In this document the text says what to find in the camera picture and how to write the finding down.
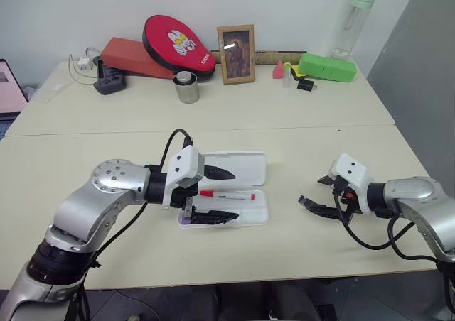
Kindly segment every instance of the clear plastic bottle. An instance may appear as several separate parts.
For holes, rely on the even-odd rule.
[[[374,2],[375,0],[350,1],[349,14],[343,22],[336,46],[331,53],[332,58],[339,60],[347,60],[349,58]]]

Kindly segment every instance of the red cushion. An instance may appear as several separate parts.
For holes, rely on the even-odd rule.
[[[142,42],[150,56],[174,71],[194,72],[201,80],[215,71],[215,58],[185,24],[169,16],[147,19]]]

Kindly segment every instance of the stainless steel cup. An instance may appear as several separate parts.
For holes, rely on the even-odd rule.
[[[183,103],[194,103],[199,100],[198,77],[189,71],[180,71],[173,77],[178,98]]]

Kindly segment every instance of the white table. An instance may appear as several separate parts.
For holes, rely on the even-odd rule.
[[[88,288],[357,276],[434,267],[428,261],[404,261],[391,249],[364,249],[340,222],[320,218],[297,203],[305,194],[317,202],[333,204],[330,188],[316,180],[343,151],[366,165],[378,182],[426,175],[394,126],[195,131],[192,135],[201,152],[262,150],[267,154],[264,187],[269,223],[232,229],[180,229],[176,210],[149,205],[134,227],[103,253],[102,267],[92,269],[87,277]],[[158,163],[167,138],[167,132],[155,132],[10,136],[2,140],[0,288],[11,287],[43,239],[59,204],[86,182],[95,165],[117,157]],[[180,145],[176,142],[171,153]],[[127,207],[111,234],[138,209]],[[397,229],[404,223],[397,223]],[[384,219],[356,215],[352,228],[365,241],[379,244],[386,240],[386,224]],[[415,229],[398,243],[407,254],[429,254]]]
[[[199,101],[183,104],[170,80],[128,77],[126,90],[104,96],[73,83],[62,62],[7,135],[394,124],[360,71],[351,83],[315,80],[318,89],[306,92],[296,82],[283,88],[281,80],[272,79],[272,69],[258,65],[256,82],[223,85],[217,66],[213,78],[199,84]],[[58,85],[64,90],[53,95]]]

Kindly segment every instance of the robotic arm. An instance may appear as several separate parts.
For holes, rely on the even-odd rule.
[[[446,303],[455,313],[449,296],[449,281],[455,286],[455,200],[447,196],[441,184],[435,179],[413,177],[389,180],[385,184],[374,183],[366,168],[356,159],[343,153],[332,165],[329,174],[318,180],[319,183],[333,186],[337,208],[316,204],[301,196],[299,202],[309,211],[321,217],[339,219],[350,235],[361,245],[379,250],[388,246],[404,259],[427,259],[435,262],[444,275]],[[347,205],[341,210],[338,197]],[[379,218],[390,218],[387,234],[389,242],[382,246],[369,246],[350,230],[348,224],[354,213],[375,214]],[[401,253],[395,241],[405,231],[393,236],[395,221],[403,217],[417,225],[420,234],[434,254],[431,256],[408,256]]]
[[[100,247],[127,205],[162,204],[185,210],[188,224],[218,224],[236,219],[224,211],[196,212],[193,196],[204,176],[215,180],[235,176],[205,166],[204,156],[186,137],[183,149],[161,166],[140,166],[114,159],[99,164],[89,180],[60,206],[45,239],[19,273],[0,309],[0,321],[75,320],[77,292],[96,261]]]

